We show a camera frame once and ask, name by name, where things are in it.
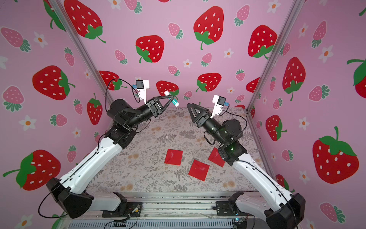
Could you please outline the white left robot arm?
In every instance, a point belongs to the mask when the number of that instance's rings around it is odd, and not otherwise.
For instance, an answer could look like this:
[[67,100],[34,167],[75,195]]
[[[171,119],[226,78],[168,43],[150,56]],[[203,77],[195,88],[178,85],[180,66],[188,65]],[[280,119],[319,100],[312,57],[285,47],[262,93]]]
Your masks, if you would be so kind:
[[173,95],[153,97],[137,109],[123,99],[113,101],[107,111],[113,126],[100,138],[97,147],[70,172],[47,183],[50,194],[70,218],[78,218],[88,211],[107,211],[119,216],[125,213],[127,200],[122,194],[88,194],[86,188],[97,173],[132,142],[137,126],[163,114],[170,104],[179,106]]

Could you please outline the red envelope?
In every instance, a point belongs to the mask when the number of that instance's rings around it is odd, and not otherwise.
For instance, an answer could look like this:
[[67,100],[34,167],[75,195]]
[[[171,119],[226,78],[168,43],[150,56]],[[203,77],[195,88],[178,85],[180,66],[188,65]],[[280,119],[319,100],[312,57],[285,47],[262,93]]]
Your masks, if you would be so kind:
[[220,156],[217,148],[213,148],[213,150],[210,153],[210,156],[209,156],[208,160],[213,162],[214,164],[222,167],[222,168],[225,166],[225,163],[226,163],[222,159],[222,157]]
[[201,181],[205,181],[209,168],[209,165],[198,160],[194,160],[188,175],[195,177]]
[[168,149],[165,164],[180,166],[182,163],[183,151]]

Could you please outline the green white glue stick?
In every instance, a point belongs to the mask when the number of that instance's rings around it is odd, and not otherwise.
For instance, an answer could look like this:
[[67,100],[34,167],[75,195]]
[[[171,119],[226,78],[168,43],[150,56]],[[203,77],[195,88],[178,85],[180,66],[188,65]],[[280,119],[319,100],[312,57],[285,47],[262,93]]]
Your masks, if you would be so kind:
[[173,92],[165,91],[165,95],[170,96],[169,99],[172,101],[175,107],[178,107],[180,105],[178,100],[176,99],[176,96],[173,95]]

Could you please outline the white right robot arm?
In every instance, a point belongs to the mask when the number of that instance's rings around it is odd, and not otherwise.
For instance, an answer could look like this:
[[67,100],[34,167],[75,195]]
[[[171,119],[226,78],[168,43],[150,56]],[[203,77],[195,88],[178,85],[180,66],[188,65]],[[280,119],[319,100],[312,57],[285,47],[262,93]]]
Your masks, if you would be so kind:
[[304,218],[304,197],[286,190],[258,166],[239,142],[244,135],[240,121],[231,119],[220,124],[207,108],[188,104],[187,109],[192,122],[220,144],[218,153],[222,160],[243,174],[265,199],[262,202],[239,191],[229,198],[227,210],[234,215],[247,213],[262,219],[271,229],[296,229]]

